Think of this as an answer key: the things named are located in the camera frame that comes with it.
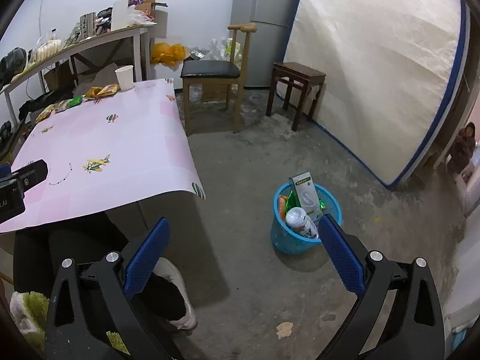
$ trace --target trash can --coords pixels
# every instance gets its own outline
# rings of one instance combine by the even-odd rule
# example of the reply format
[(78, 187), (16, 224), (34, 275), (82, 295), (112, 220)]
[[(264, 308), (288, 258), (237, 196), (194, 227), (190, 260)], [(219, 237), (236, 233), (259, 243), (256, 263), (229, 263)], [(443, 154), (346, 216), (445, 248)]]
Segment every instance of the trash can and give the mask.
[[(278, 212), (278, 197), (280, 195), (288, 196), (292, 187), (289, 183), (282, 185), (273, 198), (273, 223), (270, 231), (270, 237), (272, 239), (273, 245), (282, 253), (287, 254), (300, 254), (310, 249), (312, 246), (322, 243), (321, 239), (309, 239), (298, 235), (292, 231), (287, 224), (280, 218), (280, 213)], [(340, 205), (333, 195), (327, 191), (325, 188), (321, 187), (318, 184), (315, 184), (315, 190), (317, 191), (318, 197), (323, 200), (327, 209), (323, 212), (324, 214), (331, 214), (335, 221), (341, 226), (342, 225), (342, 211), (340, 210)]]

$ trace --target white table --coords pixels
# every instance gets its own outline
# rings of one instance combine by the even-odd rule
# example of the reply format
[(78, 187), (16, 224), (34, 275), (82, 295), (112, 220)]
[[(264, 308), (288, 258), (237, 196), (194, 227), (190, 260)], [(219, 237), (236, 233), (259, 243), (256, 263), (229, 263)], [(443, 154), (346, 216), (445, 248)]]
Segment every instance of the white table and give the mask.
[[(109, 123), (109, 115), (118, 118)], [(107, 155), (109, 162), (100, 166), (101, 172), (83, 168), (88, 160)], [(84, 102), (42, 120), (11, 168), (15, 171), (38, 159), (49, 168), (46, 180), (25, 193), (25, 212), (2, 223), (0, 233), (106, 211), (169, 191), (205, 198), (173, 80), (136, 82), (133, 89), (98, 104)]]
[(32, 69), (29, 71), (21, 74), (18, 76), (14, 81), (12, 81), (7, 86), (3, 87), (0, 90), (0, 95), (2, 93), (5, 94), (5, 99), (7, 101), (8, 110), (10, 112), (11, 120), (15, 127), (18, 125), (17, 117), (15, 115), (15, 111), (13, 106), (11, 105), (10, 99), (10, 92), (13, 91), (16, 87), (18, 87), (21, 83), (27, 81), (27, 79), (33, 77), (35, 74), (38, 74), (40, 79), (40, 84), (42, 86), (42, 91), (45, 93), (45, 83), (43, 81), (42, 70), (46, 67), (61, 61), (62, 59), (68, 59), (70, 56), (85, 51), (87, 49), (99, 46), (101, 44), (114, 42), (124, 38), (133, 38), (133, 62), (135, 68), (135, 81), (142, 80), (142, 69), (141, 69), (141, 62), (140, 62), (140, 35), (143, 35), (143, 53), (145, 55), (145, 63), (146, 63), (146, 77), (145, 80), (149, 79), (149, 72), (150, 72), (150, 37), (148, 34), (148, 27), (152, 25), (138, 25), (138, 26), (131, 26), (126, 28), (121, 28), (119, 30), (107, 32), (105, 34), (94, 36), (90, 39), (81, 40), (78, 43), (75, 43), (69, 47), (64, 48), (63, 50), (57, 52), (57, 54), (52, 55), (50, 58), (36, 64)]

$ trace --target paper cup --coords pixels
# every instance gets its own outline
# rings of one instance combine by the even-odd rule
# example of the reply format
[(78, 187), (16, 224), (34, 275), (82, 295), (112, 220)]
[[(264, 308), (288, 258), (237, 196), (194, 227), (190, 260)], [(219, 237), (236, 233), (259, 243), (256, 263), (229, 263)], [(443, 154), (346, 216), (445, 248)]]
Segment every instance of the paper cup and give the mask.
[(118, 83), (122, 91), (127, 91), (134, 87), (134, 67), (131, 64), (120, 67), (115, 73), (117, 73)]

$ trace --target pink tablecloth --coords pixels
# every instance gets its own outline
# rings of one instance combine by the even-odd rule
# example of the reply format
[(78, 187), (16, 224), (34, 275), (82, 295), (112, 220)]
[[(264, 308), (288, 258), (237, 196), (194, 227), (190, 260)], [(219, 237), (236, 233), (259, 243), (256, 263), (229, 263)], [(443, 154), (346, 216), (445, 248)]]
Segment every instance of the pink tablecloth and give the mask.
[[(88, 160), (108, 155), (101, 172), (83, 168)], [(12, 169), (38, 159), (47, 163), (47, 179), (25, 193), (25, 212), (2, 223), (0, 233), (169, 191), (190, 191), (205, 198), (173, 85), (164, 79), (137, 82), (133, 89), (98, 104), (85, 102), (52, 114), (35, 126)]]

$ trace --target person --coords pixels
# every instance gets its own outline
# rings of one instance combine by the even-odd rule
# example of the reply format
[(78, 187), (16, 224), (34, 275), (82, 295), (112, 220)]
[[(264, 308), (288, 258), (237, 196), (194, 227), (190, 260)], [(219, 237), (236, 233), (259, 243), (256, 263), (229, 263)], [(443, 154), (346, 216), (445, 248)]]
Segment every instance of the person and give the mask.
[(451, 160), (447, 164), (447, 171), (451, 175), (457, 175), (469, 164), (475, 151), (475, 125), (470, 122), (462, 128), (455, 142), (450, 148)]
[[(111, 251), (121, 251), (127, 243), (104, 212), (20, 230), (15, 233), (13, 250), (14, 289), (18, 293), (34, 291), (50, 298), (64, 259), (71, 258), (76, 264), (100, 261)], [(92, 302), (96, 307), (84, 310), (87, 323), (92, 322), (89, 326), (92, 334), (98, 337), (102, 332), (116, 331), (102, 306), (100, 292), (93, 293)], [(177, 329), (190, 330), (196, 326), (196, 314), (181, 273), (168, 259), (159, 259), (143, 292), (131, 300), (134, 308), (138, 302)]]

